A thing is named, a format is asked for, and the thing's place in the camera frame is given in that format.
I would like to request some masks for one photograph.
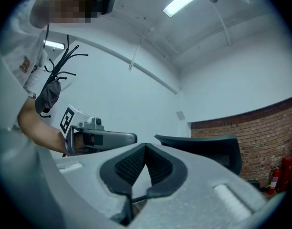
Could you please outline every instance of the mesh chair backrest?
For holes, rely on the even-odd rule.
[[[239,175],[241,155],[237,137],[225,135],[211,138],[184,138],[155,135],[162,145],[213,159]]]

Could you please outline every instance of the white ceiling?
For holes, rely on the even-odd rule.
[[[171,1],[117,0],[114,11],[107,17],[140,36],[153,27],[154,32],[150,33],[146,41],[167,57],[179,70],[198,57],[210,53],[218,47],[228,45],[222,23],[209,0],[195,0],[170,18],[163,12],[163,9]],[[214,6],[228,29],[242,21],[252,21],[253,18],[254,22],[251,25],[257,27],[255,18],[275,12],[266,0],[249,0],[249,2],[247,3],[246,0],[218,0]],[[202,42],[219,32],[223,36],[202,50]],[[249,35],[244,29],[242,32],[242,37]],[[238,33],[237,38],[232,34],[231,30],[232,42],[240,39]]]

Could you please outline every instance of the fire extinguisher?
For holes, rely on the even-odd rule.
[[[268,189],[268,194],[269,195],[272,195],[274,193],[276,183],[278,182],[279,177],[281,175],[281,171],[282,170],[279,167],[275,168],[275,170],[273,172],[272,180],[271,180],[271,183],[270,183],[270,186],[269,186],[269,189]]]

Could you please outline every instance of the white wall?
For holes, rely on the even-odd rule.
[[[127,67],[129,67],[140,42],[140,37],[130,30],[102,17],[94,19],[92,23],[52,24],[50,30],[76,36],[85,42],[92,42],[94,46],[127,61]],[[136,54],[134,66],[154,76],[174,93],[180,90],[178,72],[147,42],[141,44]]]
[[[292,97],[292,39],[277,31],[248,37],[181,72],[188,122],[238,115]]]
[[[73,57],[65,64],[62,70],[77,76],[67,75],[68,80],[61,80],[60,99],[49,112],[52,118],[45,121],[58,128],[67,105],[71,104],[100,117],[106,130],[137,134],[138,142],[159,143],[154,138],[156,134],[183,135],[181,127],[185,125],[176,114],[179,111],[176,94],[137,68],[129,71],[127,62],[87,43],[75,41],[71,48],[78,44],[75,53],[88,53],[89,57]],[[43,72],[37,94],[48,76]]]

